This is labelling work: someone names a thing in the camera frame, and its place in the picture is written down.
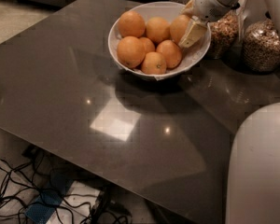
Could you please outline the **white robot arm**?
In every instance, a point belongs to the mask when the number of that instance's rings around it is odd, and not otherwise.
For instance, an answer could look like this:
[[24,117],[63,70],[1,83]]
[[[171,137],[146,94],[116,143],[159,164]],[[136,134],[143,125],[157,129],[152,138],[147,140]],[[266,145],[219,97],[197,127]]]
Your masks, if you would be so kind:
[[[238,0],[191,0],[182,10],[195,23],[223,17]],[[280,37],[280,0],[264,0]],[[225,224],[280,224],[280,103],[251,114],[235,135]]]

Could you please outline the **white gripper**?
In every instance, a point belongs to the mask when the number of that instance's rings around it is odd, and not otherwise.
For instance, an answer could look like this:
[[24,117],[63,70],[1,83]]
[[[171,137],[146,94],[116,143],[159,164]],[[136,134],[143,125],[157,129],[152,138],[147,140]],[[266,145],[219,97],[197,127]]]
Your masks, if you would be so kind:
[[181,14],[189,17],[194,16],[190,18],[178,46],[182,49],[192,47],[207,31],[207,25],[204,21],[221,19],[235,3],[236,0],[189,0],[182,8]]

